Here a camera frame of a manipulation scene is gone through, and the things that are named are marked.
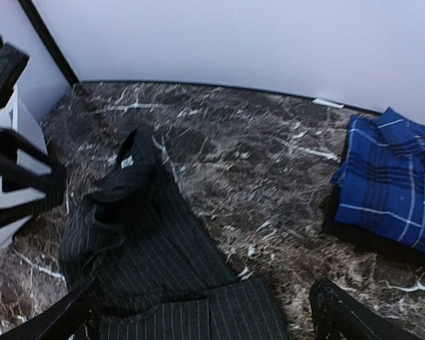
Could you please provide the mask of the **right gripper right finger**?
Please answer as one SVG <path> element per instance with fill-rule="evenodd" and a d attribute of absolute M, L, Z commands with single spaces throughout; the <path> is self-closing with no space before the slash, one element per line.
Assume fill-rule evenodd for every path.
<path fill-rule="evenodd" d="M 417 339 L 379 317 L 327 278 L 310 289 L 310 306 L 316 339 Z"/>

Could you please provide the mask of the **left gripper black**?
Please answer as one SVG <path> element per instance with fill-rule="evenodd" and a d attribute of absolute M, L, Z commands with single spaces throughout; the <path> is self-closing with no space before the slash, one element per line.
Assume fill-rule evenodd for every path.
<path fill-rule="evenodd" d="M 49 174 L 34 174 L 17 164 L 17 151 L 21 150 L 48 166 Z M 7 190 L 32 188 L 45 194 L 12 208 L 0 209 L 0 228 L 29 215 L 37 215 L 62 204 L 66 168 L 40 151 L 15 130 L 0 128 L 0 177 Z"/>

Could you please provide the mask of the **black pinstriped long sleeve shirt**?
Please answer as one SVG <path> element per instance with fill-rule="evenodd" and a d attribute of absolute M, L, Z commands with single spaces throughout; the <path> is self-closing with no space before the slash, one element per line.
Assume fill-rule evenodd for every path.
<path fill-rule="evenodd" d="M 84 196 L 59 248 L 73 289 L 97 278 L 102 339 L 287 339 L 260 278 L 226 263 L 162 164 L 152 137 L 134 130 L 116 165 Z"/>

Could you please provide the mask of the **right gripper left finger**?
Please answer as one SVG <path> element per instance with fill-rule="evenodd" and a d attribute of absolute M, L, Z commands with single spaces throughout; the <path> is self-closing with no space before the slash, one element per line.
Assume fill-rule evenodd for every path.
<path fill-rule="evenodd" d="M 38 316 L 0 335 L 0 339 L 69 339 L 78 329 L 88 339 L 101 338 L 103 290 L 98 279 L 78 285 Z"/>

